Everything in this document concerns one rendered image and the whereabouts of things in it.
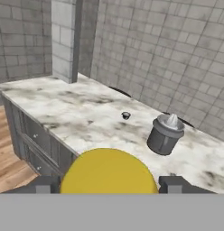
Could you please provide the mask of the grey drawer front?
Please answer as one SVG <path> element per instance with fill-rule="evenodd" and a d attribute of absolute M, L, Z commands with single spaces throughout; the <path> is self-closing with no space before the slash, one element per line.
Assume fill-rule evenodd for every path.
<path fill-rule="evenodd" d="M 40 149 L 34 147 L 28 147 L 29 162 L 34 167 L 34 169 L 43 176 L 57 175 L 61 176 L 62 173 L 58 167 L 54 164 L 47 153 Z"/>
<path fill-rule="evenodd" d="M 46 134 L 45 130 L 35 123 L 29 116 L 24 117 L 24 132 L 48 155 L 51 155 L 51 141 L 50 136 Z"/>

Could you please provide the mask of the grey citrus juicer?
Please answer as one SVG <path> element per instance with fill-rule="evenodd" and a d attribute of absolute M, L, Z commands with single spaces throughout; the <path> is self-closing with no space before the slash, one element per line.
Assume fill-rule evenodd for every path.
<path fill-rule="evenodd" d="M 160 114 L 153 121 L 147 146 L 160 155 L 170 155 L 177 142 L 184 136 L 184 123 L 176 114 Z"/>

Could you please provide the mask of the grey counter cabinet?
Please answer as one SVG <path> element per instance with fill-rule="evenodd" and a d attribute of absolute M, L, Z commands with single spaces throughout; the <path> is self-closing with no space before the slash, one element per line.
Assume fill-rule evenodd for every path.
<path fill-rule="evenodd" d="M 36 173 L 38 173 L 29 162 L 28 147 L 40 147 L 24 132 L 24 117 L 26 116 L 26 114 L 6 97 L 2 96 L 2 101 L 5 107 L 6 118 L 11 133 L 14 153 L 20 159 L 26 161 L 30 165 L 30 167 Z M 58 167 L 58 169 L 62 173 L 60 177 L 62 177 L 69 169 L 71 164 L 77 159 L 77 155 L 74 152 L 70 151 L 68 148 L 66 148 L 61 142 L 59 142 L 46 130 L 45 132 L 47 135 L 50 136 L 51 141 L 51 155 L 47 155 Z"/>

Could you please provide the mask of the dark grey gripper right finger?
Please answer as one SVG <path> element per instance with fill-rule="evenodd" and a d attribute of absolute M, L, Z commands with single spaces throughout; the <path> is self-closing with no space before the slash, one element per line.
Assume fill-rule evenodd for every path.
<path fill-rule="evenodd" d="M 191 185 L 182 176 L 160 176 L 160 193 L 165 194 L 213 194 L 213 191 Z"/>

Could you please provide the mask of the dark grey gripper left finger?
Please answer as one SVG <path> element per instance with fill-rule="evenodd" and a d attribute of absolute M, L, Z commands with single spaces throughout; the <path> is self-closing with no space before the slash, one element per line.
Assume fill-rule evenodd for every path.
<path fill-rule="evenodd" d="M 61 178 L 59 176 L 39 176 L 24 186 L 8 190 L 7 193 L 54 194 L 60 192 L 60 185 Z"/>

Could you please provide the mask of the yellow mustard bottle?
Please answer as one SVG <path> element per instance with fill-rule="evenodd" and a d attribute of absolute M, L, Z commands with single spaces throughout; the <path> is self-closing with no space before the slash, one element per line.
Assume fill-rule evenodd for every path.
<path fill-rule="evenodd" d="M 61 193 L 157 194 L 152 173 L 135 156 L 117 149 L 82 153 L 61 181 Z"/>

